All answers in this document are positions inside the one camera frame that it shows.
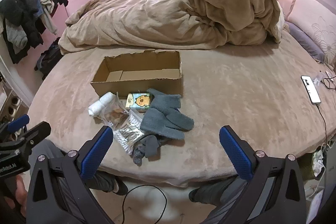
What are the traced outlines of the person's left hand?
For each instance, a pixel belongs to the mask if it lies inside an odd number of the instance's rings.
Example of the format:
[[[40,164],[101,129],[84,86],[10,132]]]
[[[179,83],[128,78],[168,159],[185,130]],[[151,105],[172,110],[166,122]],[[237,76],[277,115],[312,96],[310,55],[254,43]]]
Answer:
[[[15,210],[16,205],[19,204],[19,215],[26,217],[28,192],[26,191],[22,175],[18,174],[15,177],[6,179],[5,184],[9,188],[10,193],[13,195],[13,198],[5,196],[7,204],[11,210]]]

